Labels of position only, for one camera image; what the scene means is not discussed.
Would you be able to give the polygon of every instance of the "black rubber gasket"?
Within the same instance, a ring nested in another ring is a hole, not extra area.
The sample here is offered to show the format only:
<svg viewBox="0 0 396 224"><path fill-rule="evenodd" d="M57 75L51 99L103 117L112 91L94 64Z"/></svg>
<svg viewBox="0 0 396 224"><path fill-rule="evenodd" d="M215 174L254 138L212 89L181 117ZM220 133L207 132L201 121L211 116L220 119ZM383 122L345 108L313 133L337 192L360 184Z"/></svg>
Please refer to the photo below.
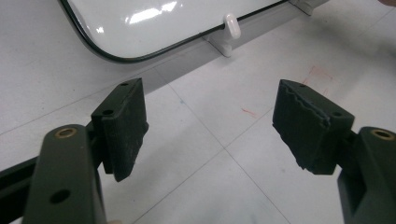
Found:
<svg viewBox="0 0 396 224"><path fill-rule="evenodd" d="M222 24L222 25L213 27L212 29L209 29L209 30L207 30L205 32L201 32L198 35L194 35L194 36L191 36L191 37L189 37L187 39L184 39L184 40L182 40L180 42L177 42L176 44L168 46L168 47L166 47L164 49L160 49L160 50L155 51L153 53L147 54L145 56L141 56L141 57L137 57L137 58L121 58L121 57L115 56L113 54L107 53L106 51L100 49L95 43L93 43L93 41L90 39L90 37L87 35L87 33L85 33L84 28L78 22L78 19L77 19L76 15L74 14L73 9L70 7L68 1L67 0L59 0L59 1L61 2L62 6L63 6L63 9L64 9L64 12L67 14L69 20L74 25L74 27L77 29L77 31L79 33L79 36L84 40L83 43L85 45L88 45L89 49L93 50L93 53L97 54L98 56L104 57L105 59L108 59L108 60L110 60L112 62L116 62L116 63L140 63L140 62L143 62L145 60L148 60L148 59L157 57L157 56L159 56L161 54L164 54L164 53L168 52L171 49L175 49L177 47L185 45L185 44L191 42L194 39L197 39L197 38L202 37L204 35L208 35L208 34L214 32L214 31L224 29L224 24ZM251 17L253 15L256 15L256 14L258 14L260 12L268 10L269 8L279 6L279 5L281 5L281 4L285 3L285 2L288 2L288 0L282 0L280 2L272 4L271 6L258 9L256 11L248 13L247 15L239 17L237 19L239 21L244 20L244 19L246 19L248 17Z"/></svg>

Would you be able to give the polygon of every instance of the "white tile floor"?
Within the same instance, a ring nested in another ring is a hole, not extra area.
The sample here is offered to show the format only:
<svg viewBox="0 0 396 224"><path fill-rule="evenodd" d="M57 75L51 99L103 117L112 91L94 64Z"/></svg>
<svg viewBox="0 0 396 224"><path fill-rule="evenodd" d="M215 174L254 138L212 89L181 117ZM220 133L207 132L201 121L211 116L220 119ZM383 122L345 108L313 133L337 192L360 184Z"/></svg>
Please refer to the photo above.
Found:
<svg viewBox="0 0 396 224"><path fill-rule="evenodd" d="M375 0L331 0L312 17L275 8L284 24L271 30L266 16L245 21L229 59L199 39L138 64L89 52L56 1L3 6L1 170L37 155L51 129L88 123L115 84L144 79L150 129L130 178L102 174L108 219L343 223L339 170L302 171L272 127L281 78L305 82L354 114L354 131L396 131L396 10Z"/></svg>

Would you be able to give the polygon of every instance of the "white panel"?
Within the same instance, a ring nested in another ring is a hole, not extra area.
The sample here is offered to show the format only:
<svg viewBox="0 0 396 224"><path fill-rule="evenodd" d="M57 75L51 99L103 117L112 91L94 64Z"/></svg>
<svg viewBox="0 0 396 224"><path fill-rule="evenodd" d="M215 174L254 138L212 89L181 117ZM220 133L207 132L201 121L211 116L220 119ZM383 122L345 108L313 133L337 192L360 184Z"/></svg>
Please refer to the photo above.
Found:
<svg viewBox="0 0 396 224"><path fill-rule="evenodd" d="M85 33L100 49L138 58L167 48L277 0L68 0Z"/></svg>

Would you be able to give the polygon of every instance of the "red mark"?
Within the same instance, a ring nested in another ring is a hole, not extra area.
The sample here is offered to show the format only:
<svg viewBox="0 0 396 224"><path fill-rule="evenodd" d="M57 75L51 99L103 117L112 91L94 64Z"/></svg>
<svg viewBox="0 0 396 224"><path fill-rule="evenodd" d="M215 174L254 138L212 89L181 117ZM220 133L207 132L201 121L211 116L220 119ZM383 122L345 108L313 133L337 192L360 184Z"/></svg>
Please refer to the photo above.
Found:
<svg viewBox="0 0 396 224"><path fill-rule="evenodd" d="M304 85L308 85L308 77L306 77L306 78L304 79L303 84L304 84Z"/></svg>
<svg viewBox="0 0 396 224"><path fill-rule="evenodd" d="M249 110L246 110L246 109L244 109L244 108L241 108L241 110L244 111L244 112L246 112L246 113L248 113L249 115L251 115L251 117L256 118L256 114L255 114L255 113L253 113L253 112L251 112L251 111L249 111Z"/></svg>
<svg viewBox="0 0 396 224"><path fill-rule="evenodd" d="M312 66L311 71L309 71L309 75L311 76L325 76L328 77L330 80L333 79L331 75L329 75L324 69Z"/></svg>

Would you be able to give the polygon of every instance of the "screw hole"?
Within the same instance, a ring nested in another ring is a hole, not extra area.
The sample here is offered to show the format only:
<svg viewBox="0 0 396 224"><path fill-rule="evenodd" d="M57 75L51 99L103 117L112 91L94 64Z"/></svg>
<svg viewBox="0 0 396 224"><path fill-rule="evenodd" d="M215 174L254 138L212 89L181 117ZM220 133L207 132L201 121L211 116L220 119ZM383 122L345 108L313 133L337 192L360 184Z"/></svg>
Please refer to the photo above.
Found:
<svg viewBox="0 0 396 224"><path fill-rule="evenodd" d="M53 204L62 203L70 196L70 190L68 189L61 189L58 192L52 194L50 196L49 201Z"/></svg>
<svg viewBox="0 0 396 224"><path fill-rule="evenodd" d="M395 135L384 130L375 129L372 130L372 134L382 140L392 141L395 139Z"/></svg>
<svg viewBox="0 0 396 224"><path fill-rule="evenodd" d="M332 112L332 114L333 114L334 116L336 116L336 117L341 117L341 116L342 116L342 114L339 113L339 112Z"/></svg>
<svg viewBox="0 0 396 224"><path fill-rule="evenodd" d="M105 110L105 111L103 112L103 114L104 114L104 115L111 115L113 112L114 112L114 111L112 111L112 110Z"/></svg>
<svg viewBox="0 0 396 224"><path fill-rule="evenodd" d="M56 134L55 137L57 138L68 138L77 133L77 129L75 128L64 128L59 130Z"/></svg>

